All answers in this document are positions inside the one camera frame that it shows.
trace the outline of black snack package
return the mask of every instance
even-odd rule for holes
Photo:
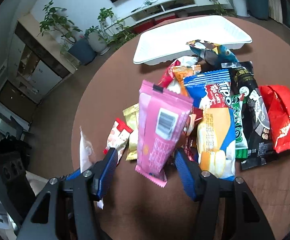
[[[241,162],[241,168],[242,170],[247,170],[253,167],[262,166],[272,161],[276,161],[278,158],[279,158],[279,155],[277,153],[268,154],[264,156],[258,156],[258,157],[248,157],[248,159],[243,160]]]
[[[251,61],[222,63],[221,67],[222,68],[245,68],[252,74],[252,76],[254,76],[254,69],[253,69],[253,64]]]
[[[248,142],[248,158],[241,163],[242,170],[245,170],[275,160],[276,156],[271,158],[265,156],[276,153],[273,150],[267,110],[253,75],[241,66],[231,68],[230,73],[239,93],[244,93],[247,100],[242,120],[243,132]]]

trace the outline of red and white wrapper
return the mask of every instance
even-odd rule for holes
[[[126,144],[128,142],[128,138],[130,134],[133,132],[133,129],[126,125],[122,120],[119,118],[116,118],[113,128],[110,131],[110,134],[107,138],[107,144],[106,148],[103,151],[104,154],[107,154],[109,151],[109,148],[115,148],[118,153],[118,160],[117,164],[119,163],[119,160],[121,159]]]

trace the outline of white plant pot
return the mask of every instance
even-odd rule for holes
[[[100,36],[98,31],[94,31],[88,36],[88,42],[92,49],[100,55],[103,55],[109,50],[106,41]]]
[[[246,0],[232,0],[233,8],[237,16],[249,17],[246,8]]]

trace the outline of blue gripper pad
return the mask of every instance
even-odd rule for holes
[[[197,201],[195,191],[195,180],[199,179],[200,168],[197,163],[188,159],[183,149],[177,149],[175,154],[175,165],[183,183],[185,193],[193,200]]]
[[[92,192],[99,200],[106,195],[117,166],[118,154],[115,148],[110,148],[105,158],[95,163],[92,168],[94,174]]]
[[[69,174],[66,176],[66,180],[71,180],[71,179],[75,179],[77,178],[81,173],[81,169],[78,168],[76,171],[74,171],[73,173]]]

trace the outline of metal screw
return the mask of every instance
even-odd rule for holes
[[[209,171],[202,171],[201,174],[202,174],[202,176],[205,177],[205,178],[211,176],[211,174],[210,174]]]
[[[237,178],[235,178],[235,181],[236,181],[238,184],[242,184],[242,183],[244,183],[244,179],[241,178],[241,177],[237,177]]]
[[[51,179],[49,180],[49,183],[50,183],[51,185],[56,184],[56,183],[57,183],[57,178],[51,178]]]
[[[92,172],[90,170],[83,172],[84,177],[89,177],[89,176],[91,176],[91,174],[92,174]]]

